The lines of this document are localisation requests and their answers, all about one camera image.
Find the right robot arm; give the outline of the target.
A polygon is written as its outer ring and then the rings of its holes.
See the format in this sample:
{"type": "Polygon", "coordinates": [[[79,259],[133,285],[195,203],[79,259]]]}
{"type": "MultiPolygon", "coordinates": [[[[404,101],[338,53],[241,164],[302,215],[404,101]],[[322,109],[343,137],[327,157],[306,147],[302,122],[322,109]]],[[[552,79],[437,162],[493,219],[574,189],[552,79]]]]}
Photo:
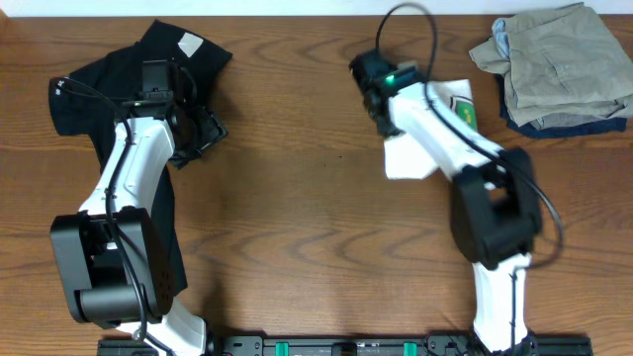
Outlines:
{"type": "Polygon", "coordinates": [[[478,133],[467,79],[425,83],[415,69],[355,79],[385,139],[387,177],[424,179],[439,170],[449,181],[451,234],[475,277],[476,350],[527,351],[525,279],[542,228],[527,153],[478,133]]]}

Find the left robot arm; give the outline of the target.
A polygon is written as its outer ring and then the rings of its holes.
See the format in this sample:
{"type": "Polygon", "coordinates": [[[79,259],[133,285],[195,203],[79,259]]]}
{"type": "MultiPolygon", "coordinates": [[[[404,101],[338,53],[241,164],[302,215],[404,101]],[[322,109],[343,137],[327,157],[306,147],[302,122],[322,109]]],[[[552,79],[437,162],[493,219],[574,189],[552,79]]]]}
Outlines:
{"type": "Polygon", "coordinates": [[[207,323],[179,301],[182,276],[153,214],[163,169],[226,131],[208,110],[146,106],[115,124],[115,142],[99,182],[75,214],[58,216],[50,238],[72,318],[129,339],[103,342],[102,355],[211,355],[207,323]]]}

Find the white t-shirt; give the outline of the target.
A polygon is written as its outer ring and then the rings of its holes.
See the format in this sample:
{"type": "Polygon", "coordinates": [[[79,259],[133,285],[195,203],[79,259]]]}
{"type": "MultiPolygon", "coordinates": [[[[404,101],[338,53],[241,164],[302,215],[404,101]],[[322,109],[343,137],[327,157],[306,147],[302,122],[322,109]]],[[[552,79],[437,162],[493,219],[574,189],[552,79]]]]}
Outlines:
{"type": "MultiPolygon", "coordinates": [[[[475,132],[478,130],[471,83],[468,79],[433,82],[441,101],[475,132]]],[[[384,139],[385,174],[390,180],[423,180],[438,166],[409,134],[384,139]]]]}

